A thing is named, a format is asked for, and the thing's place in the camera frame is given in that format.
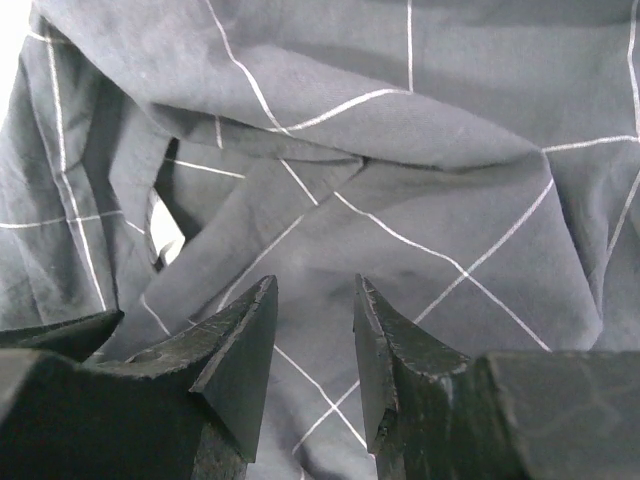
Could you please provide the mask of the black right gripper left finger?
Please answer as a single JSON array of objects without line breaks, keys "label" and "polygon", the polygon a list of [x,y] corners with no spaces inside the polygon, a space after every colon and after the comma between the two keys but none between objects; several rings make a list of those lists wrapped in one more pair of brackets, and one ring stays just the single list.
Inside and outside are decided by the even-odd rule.
[{"label": "black right gripper left finger", "polygon": [[108,311],[1,334],[5,479],[242,479],[256,459],[278,315],[267,276],[124,361]]}]

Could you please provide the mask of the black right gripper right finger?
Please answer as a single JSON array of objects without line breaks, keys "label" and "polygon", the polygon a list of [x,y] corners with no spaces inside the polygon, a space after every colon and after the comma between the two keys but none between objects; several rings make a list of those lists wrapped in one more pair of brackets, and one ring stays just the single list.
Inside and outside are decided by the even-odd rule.
[{"label": "black right gripper right finger", "polygon": [[635,351],[470,358],[355,280],[366,445],[381,479],[635,479]]}]

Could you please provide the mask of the cream bear print pillow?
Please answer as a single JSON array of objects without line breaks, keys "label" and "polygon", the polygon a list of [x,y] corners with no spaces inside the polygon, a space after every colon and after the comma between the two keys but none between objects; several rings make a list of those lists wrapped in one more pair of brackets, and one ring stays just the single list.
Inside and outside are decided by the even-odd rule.
[{"label": "cream bear print pillow", "polygon": [[146,226],[153,263],[161,270],[176,260],[186,238],[155,189],[149,192]]}]

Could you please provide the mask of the dark grey checked pillowcase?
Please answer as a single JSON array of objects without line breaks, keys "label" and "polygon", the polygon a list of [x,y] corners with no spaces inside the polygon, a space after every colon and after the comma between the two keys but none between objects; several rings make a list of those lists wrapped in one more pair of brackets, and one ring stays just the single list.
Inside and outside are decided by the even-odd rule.
[{"label": "dark grey checked pillowcase", "polygon": [[[258,279],[252,479],[371,479],[354,279],[467,355],[639,346],[635,1],[35,1],[1,127],[1,326],[101,358]],[[159,270],[155,189],[182,233]]]}]

